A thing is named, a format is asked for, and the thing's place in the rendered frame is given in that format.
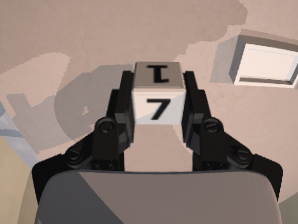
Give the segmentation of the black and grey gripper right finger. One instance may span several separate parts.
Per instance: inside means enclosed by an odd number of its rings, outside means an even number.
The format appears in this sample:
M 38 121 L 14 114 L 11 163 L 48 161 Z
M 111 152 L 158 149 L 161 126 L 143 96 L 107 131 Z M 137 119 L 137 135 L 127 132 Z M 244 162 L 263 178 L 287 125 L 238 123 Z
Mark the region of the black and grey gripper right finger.
M 194 71 L 185 71 L 183 77 L 186 95 L 181 126 L 183 143 L 193 151 L 192 171 L 245 169 L 261 173 L 272 184 L 278 201 L 282 166 L 252 154 L 246 146 L 224 132 L 223 123 L 211 116 L 205 90 L 198 90 Z

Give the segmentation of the white number cube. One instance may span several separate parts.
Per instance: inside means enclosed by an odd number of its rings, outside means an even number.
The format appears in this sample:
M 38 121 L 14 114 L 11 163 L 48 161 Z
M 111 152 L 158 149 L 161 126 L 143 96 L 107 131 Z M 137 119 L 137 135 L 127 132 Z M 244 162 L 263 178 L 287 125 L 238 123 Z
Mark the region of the white number cube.
M 136 62 L 132 83 L 136 124 L 180 124 L 186 87 L 180 62 Z

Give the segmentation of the white rectangular tray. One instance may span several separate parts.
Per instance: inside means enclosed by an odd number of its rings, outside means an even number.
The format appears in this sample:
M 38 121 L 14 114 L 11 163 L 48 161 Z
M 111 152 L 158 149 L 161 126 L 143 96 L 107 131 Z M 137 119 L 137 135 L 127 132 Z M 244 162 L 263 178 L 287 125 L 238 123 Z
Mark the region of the white rectangular tray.
M 298 45 L 238 35 L 229 76 L 234 85 L 294 88 Z

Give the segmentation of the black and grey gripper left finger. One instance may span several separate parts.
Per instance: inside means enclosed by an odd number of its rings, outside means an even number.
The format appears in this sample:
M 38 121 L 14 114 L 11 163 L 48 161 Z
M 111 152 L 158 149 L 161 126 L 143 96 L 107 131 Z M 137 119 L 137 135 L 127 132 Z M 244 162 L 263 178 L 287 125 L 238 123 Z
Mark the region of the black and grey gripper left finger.
M 133 76 L 131 71 L 123 71 L 120 88 L 111 91 L 106 117 L 97 120 L 93 132 L 69 147 L 65 154 L 60 153 L 33 166 L 38 205 L 47 181 L 63 171 L 125 171 L 124 151 L 134 141 Z

